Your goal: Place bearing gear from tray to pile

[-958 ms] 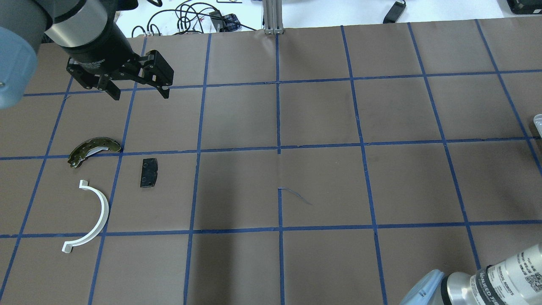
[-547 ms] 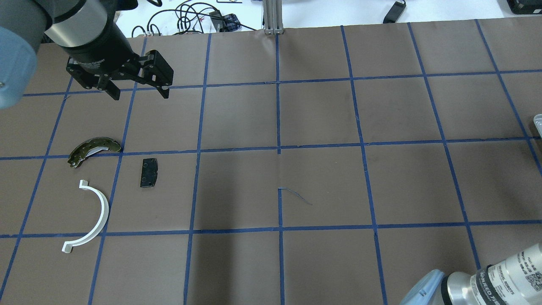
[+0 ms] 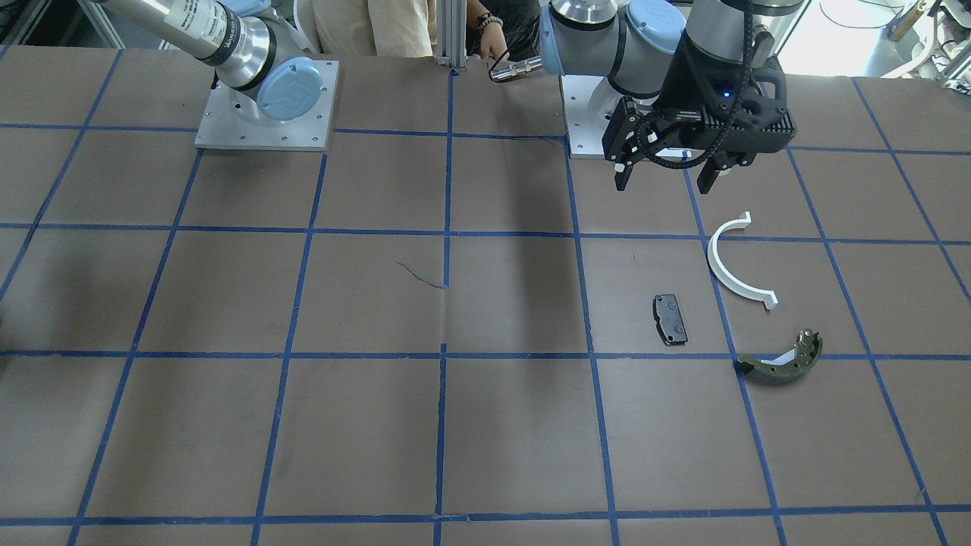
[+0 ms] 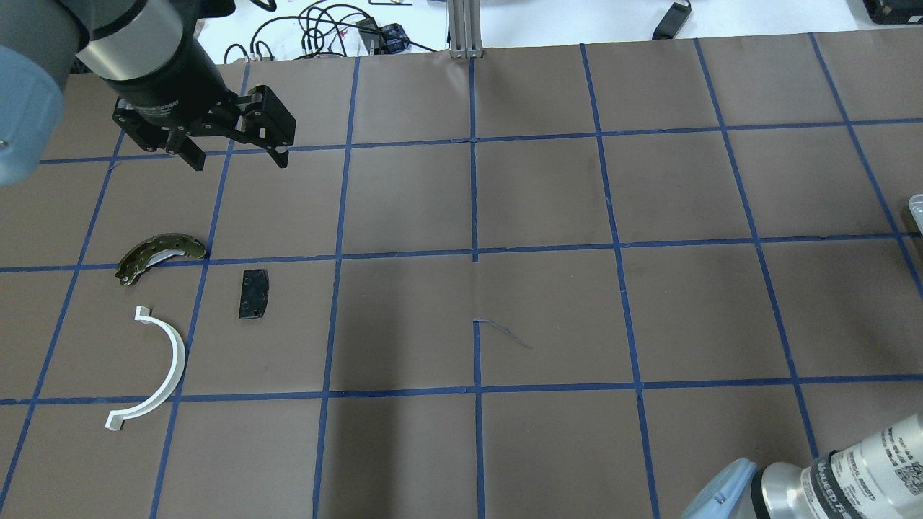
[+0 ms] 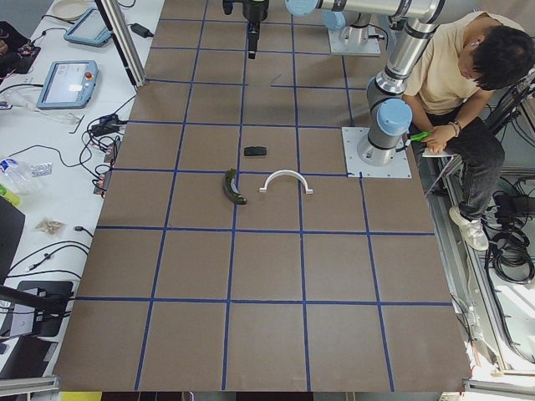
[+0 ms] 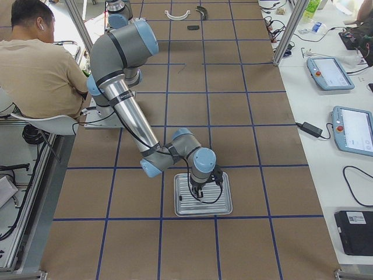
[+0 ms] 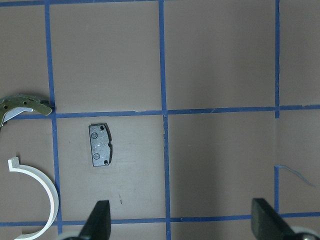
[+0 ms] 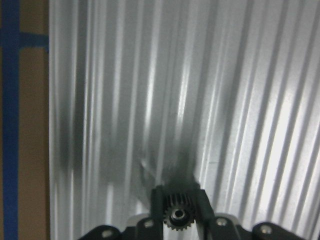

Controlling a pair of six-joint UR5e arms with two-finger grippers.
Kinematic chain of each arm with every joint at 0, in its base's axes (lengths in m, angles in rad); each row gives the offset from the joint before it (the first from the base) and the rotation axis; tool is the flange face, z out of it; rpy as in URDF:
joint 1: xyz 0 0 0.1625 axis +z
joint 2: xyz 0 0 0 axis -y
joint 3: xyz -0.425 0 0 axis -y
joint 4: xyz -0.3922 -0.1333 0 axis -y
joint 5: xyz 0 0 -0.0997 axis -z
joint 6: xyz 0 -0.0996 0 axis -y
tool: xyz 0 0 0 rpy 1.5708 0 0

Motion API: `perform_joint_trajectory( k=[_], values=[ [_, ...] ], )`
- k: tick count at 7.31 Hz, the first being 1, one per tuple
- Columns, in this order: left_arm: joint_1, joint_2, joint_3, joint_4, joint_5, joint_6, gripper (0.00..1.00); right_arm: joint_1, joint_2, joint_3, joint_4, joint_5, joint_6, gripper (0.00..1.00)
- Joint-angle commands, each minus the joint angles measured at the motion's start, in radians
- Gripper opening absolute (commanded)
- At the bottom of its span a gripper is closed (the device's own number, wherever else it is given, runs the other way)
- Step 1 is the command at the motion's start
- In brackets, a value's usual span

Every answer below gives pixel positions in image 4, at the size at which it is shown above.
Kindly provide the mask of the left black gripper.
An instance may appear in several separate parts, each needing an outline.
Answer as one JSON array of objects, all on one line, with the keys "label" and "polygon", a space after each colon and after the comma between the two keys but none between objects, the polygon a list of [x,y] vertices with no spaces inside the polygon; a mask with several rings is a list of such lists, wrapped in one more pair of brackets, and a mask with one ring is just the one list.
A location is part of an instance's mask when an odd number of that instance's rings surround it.
[{"label": "left black gripper", "polygon": [[201,172],[206,155],[197,138],[222,137],[263,148],[277,167],[289,164],[296,118],[266,85],[232,92],[215,63],[191,36],[160,69],[142,78],[113,80],[112,120],[144,151],[164,151]]}]

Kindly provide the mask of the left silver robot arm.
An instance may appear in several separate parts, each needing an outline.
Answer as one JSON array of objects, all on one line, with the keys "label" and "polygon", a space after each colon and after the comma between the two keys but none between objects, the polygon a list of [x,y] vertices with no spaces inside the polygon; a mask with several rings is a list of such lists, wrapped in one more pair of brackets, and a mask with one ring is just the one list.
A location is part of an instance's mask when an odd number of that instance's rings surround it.
[{"label": "left silver robot arm", "polygon": [[233,1],[4,1],[1,10],[4,186],[42,160],[75,62],[118,95],[113,122],[145,151],[200,171],[195,138],[224,137],[289,164],[296,118],[269,86],[232,92],[195,36],[198,20],[229,16]]}]

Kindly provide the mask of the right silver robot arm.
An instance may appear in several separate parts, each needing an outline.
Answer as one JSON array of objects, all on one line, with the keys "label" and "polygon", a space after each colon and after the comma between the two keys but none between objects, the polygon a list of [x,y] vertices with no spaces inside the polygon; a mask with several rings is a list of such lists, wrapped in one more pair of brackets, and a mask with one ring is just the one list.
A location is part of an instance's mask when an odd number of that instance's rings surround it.
[{"label": "right silver robot arm", "polygon": [[921,414],[859,443],[791,463],[728,464],[686,506],[683,518],[920,518]]}]

